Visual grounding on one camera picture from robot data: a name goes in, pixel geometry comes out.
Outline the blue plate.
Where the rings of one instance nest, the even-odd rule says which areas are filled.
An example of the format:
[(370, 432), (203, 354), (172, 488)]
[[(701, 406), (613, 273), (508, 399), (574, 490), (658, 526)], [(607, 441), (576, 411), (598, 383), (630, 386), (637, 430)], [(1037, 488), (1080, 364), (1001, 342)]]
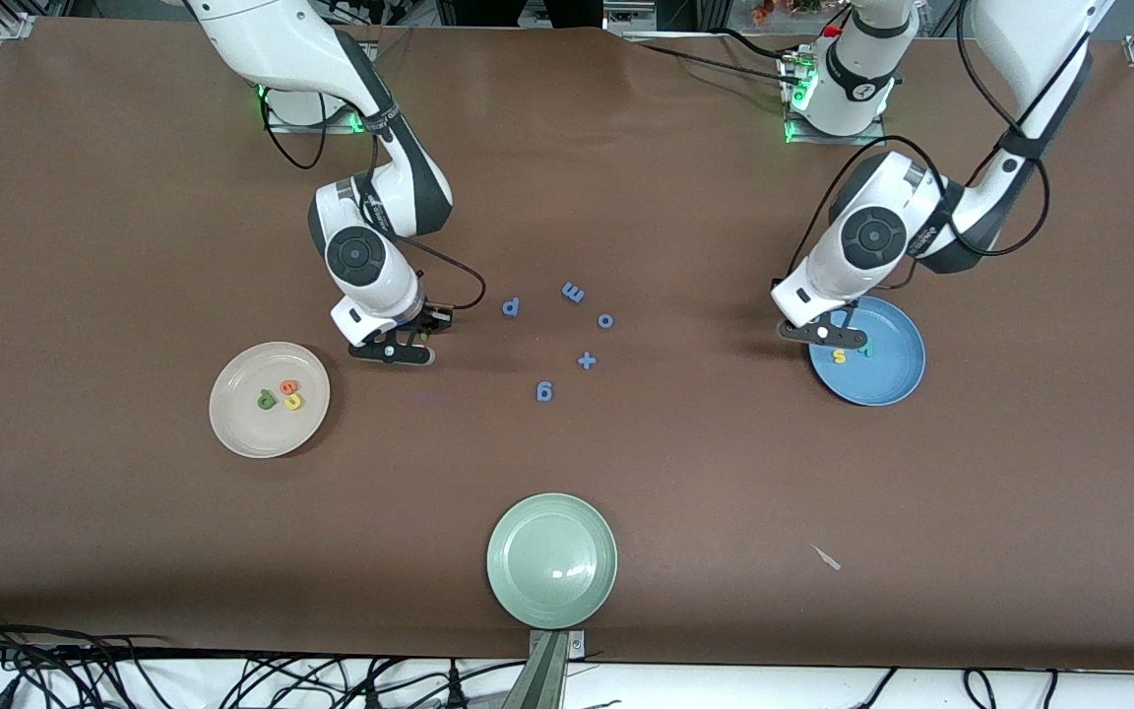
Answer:
[(847, 351), (847, 362), (837, 366), (833, 349), (811, 346), (807, 351), (811, 368), (829, 391), (860, 407), (890, 407), (916, 390), (926, 368), (925, 341), (904, 310), (865, 296), (858, 301), (850, 327), (868, 334), (873, 357)]

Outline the beige brown plate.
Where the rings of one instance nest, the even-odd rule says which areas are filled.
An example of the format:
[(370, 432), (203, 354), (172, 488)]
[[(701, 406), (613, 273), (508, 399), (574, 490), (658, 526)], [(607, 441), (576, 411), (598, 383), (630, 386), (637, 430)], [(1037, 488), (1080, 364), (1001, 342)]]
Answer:
[[(279, 385), (296, 380), (301, 410), (287, 410)], [(276, 395), (273, 410), (259, 410), (261, 389)], [(235, 355), (209, 394), (209, 422), (225, 448), (252, 459), (301, 448), (323, 425), (332, 386), (321, 358), (296, 343), (269, 341)]]

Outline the brown table cover sheet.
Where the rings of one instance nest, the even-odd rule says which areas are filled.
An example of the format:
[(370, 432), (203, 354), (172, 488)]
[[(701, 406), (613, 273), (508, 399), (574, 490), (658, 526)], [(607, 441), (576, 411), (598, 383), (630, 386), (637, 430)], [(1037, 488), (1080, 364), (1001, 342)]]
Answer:
[[(369, 138), (293, 169), (198, 24), (39, 20), (0, 54), (0, 622), (524, 655), (486, 540), (562, 490), (617, 539), (607, 661), (1134, 669), (1134, 68), (1093, 51), (1044, 229), (892, 292), (926, 372), (864, 408), (768, 296), (850, 147), (785, 143), (756, 78), (602, 31), (395, 41), (455, 196), (428, 243), (489, 292), (432, 366), (378, 366), (306, 227)], [(209, 394), (269, 341), (330, 405), (252, 459)]]

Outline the pale green plate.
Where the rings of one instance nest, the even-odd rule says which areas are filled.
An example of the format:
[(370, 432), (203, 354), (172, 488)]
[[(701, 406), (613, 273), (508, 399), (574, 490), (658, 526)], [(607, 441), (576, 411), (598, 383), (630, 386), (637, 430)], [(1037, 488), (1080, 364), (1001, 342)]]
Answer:
[(562, 631), (579, 628), (610, 597), (618, 547), (591, 503), (536, 493), (496, 522), (485, 564), (490, 591), (509, 616), (531, 628)]

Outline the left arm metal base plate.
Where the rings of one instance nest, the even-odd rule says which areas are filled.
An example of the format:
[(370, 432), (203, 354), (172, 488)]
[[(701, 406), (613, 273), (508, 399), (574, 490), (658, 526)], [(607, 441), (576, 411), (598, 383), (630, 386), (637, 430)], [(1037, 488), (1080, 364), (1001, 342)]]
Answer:
[(785, 120), (785, 141), (790, 143), (807, 143), (829, 145), (829, 147), (863, 147), (873, 140), (881, 140), (886, 134), (882, 118), (874, 118), (864, 130), (850, 135), (833, 135), (811, 125), (804, 116), (792, 115)]

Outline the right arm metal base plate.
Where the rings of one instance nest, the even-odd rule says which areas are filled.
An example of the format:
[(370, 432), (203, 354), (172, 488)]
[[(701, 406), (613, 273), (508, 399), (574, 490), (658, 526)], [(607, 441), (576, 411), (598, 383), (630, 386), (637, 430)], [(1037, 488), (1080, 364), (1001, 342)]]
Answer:
[(324, 94), (287, 93), (260, 87), (266, 108), (266, 125), (284, 134), (359, 134), (364, 125), (358, 112), (342, 100)]

